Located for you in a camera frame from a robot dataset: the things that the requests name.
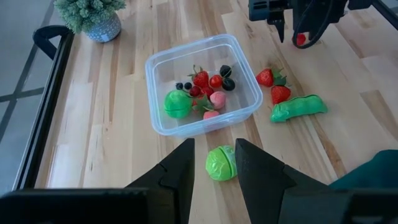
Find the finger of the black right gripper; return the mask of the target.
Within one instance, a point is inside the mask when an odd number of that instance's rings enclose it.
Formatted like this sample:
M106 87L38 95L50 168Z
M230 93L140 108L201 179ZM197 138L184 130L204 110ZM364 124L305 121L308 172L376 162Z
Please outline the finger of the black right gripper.
M322 24L319 22L314 25L308 33L309 40L318 40L322 36Z
M285 20L284 19L278 19L275 22L275 28L277 29L279 39L283 43L284 42L284 26L285 26Z

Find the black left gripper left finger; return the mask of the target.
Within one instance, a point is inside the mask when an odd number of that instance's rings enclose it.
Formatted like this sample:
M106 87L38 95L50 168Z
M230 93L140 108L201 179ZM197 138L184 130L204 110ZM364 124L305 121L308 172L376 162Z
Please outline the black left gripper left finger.
M188 138L127 185L142 189L147 224L188 224L195 181L195 140Z

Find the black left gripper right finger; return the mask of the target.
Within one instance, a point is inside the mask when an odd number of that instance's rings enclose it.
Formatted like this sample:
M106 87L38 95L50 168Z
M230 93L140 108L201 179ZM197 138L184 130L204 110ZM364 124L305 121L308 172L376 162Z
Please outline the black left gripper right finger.
M279 224L285 191L313 192L329 187L278 160L246 139L237 139L238 180L252 224Z

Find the green cabbage toy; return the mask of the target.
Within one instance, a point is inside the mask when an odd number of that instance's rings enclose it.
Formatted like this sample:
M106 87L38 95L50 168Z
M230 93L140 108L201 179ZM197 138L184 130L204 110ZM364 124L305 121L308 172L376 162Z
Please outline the green cabbage toy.
M229 145L212 149L205 162L208 175L215 181L227 181L237 176L234 149Z

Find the red strawberry toy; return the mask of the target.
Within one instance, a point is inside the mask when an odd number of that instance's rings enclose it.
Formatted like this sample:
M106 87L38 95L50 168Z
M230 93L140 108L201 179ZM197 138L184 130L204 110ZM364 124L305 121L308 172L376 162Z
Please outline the red strawberry toy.
M206 94L193 99L192 110L200 115L204 115L207 111L214 111L213 103L208 99Z
M291 90L286 86L286 77L277 77L271 88L271 100L274 105L287 101L291 96Z
M209 74L201 66L193 65L193 73L188 75L195 86L200 88L209 86Z
M283 77L280 72L281 70L278 69L265 68L256 76L256 80L258 84L266 87L285 85L287 83L286 77Z

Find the green pea pod toy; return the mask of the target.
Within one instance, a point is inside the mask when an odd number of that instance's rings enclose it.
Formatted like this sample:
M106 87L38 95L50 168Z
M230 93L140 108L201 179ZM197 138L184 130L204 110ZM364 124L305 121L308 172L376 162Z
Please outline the green pea pod toy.
M298 116L327 112L327 105L318 95L299 96L276 104L272 109L270 121L280 123Z

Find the smooth green vegetable toy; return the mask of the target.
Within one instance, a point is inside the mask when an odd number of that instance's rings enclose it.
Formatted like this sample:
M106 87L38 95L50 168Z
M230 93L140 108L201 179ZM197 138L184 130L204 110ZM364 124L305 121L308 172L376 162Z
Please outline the smooth green vegetable toy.
M183 90L172 90L164 100L164 111L171 118L182 119L192 110L193 100Z

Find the pink textured fruit toy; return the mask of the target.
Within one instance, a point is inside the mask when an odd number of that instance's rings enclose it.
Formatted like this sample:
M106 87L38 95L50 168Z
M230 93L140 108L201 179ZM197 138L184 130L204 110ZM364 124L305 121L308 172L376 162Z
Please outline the pink textured fruit toy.
M221 109L226 103L226 94L222 91L216 91L210 95L210 101L215 110Z

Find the clear plastic tupperware container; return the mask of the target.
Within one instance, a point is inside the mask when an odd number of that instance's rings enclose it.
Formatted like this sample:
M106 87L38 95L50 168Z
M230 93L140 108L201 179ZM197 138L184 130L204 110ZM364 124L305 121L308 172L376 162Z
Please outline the clear plastic tupperware container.
M191 74L200 68L209 76L217 75L221 66L232 69L235 88L226 91L226 104L220 115L203 119L191 111L184 118L172 118L164 110L167 94L177 83L190 82ZM220 34L189 44L173 47L150 56L145 64L150 118L153 129L164 136L189 138L240 123L262 104L262 91L237 39Z

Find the dark green cloth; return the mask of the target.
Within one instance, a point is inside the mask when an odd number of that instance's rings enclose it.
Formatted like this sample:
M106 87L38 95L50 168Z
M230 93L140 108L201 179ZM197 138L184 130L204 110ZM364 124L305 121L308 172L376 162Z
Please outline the dark green cloth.
M370 161L329 186L333 189L398 189L398 150L378 152Z

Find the small potted green plant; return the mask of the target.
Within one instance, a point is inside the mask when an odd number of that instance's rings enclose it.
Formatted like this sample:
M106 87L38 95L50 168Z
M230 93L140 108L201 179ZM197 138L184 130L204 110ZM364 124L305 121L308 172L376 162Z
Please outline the small potted green plant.
M125 0L55 0L54 7L73 33L83 32L91 40L109 42L121 31L116 12L124 9L126 3Z

